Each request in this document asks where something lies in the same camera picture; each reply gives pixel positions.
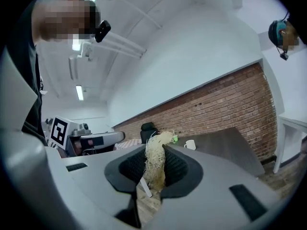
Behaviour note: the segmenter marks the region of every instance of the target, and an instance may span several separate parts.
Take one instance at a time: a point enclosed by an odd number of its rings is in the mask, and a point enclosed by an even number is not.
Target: camera
[[[289,56],[286,54],[286,52],[283,52],[282,54],[280,54],[280,58],[287,60]]]
[[[100,43],[107,33],[111,30],[111,26],[108,21],[102,21],[99,27],[96,29],[96,33],[94,35],[94,39],[96,42]]]

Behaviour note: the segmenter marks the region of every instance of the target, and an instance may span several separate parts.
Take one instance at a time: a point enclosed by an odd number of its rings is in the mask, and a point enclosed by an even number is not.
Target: white mug
[[[196,146],[194,140],[187,140],[186,144],[184,144],[184,147],[195,150]]]

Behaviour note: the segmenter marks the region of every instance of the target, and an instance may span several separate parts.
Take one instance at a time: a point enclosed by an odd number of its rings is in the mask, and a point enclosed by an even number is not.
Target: brick wall
[[[260,65],[254,64],[188,92],[114,127],[126,140],[140,138],[141,125],[153,122],[179,137],[236,127],[259,160],[275,151],[277,125],[272,93]]]

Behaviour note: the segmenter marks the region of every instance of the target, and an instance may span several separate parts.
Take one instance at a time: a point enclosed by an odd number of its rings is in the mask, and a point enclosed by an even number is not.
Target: chair
[[[154,127],[152,122],[143,124],[140,132],[142,144],[146,144],[146,141],[149,140],[150,136],[155,136],[157,133],[158,129]]]

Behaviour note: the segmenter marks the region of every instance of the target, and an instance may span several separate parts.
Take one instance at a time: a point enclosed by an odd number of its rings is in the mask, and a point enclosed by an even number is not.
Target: wooden floor
[[[153,196],[149,198],[141,184],[138,184],[136,187],[138,196],[136,202],[142,227],[154,217],[154,214],[159,210],[161,206],[160,193],[153,189],[150,191],[152,192]]]
[[[301,174],[305,171],[307,166],[307,142],[302,146],[301,155],[290,164],[280,168],[276,174],[273,173],[274,165],[275,162],[264,165],[265,174],[259,176],[259,180],[276,191],[281,198],[284,198],[291,194]],[[137,206],[142,227],[154,217],[161,206],[160,193],[155,190],[151,190],[151,192],[153,196],[149,198],[142,186],[140,184],[137,186]]]
[[[297,186],[307,166],[307,142],[302,145],[300,156],[290,164],[280,168],[276,174],[273,173],[275,162],[263,166],[265,174],[259,179],[276,191],[281,198],[287,197]]]

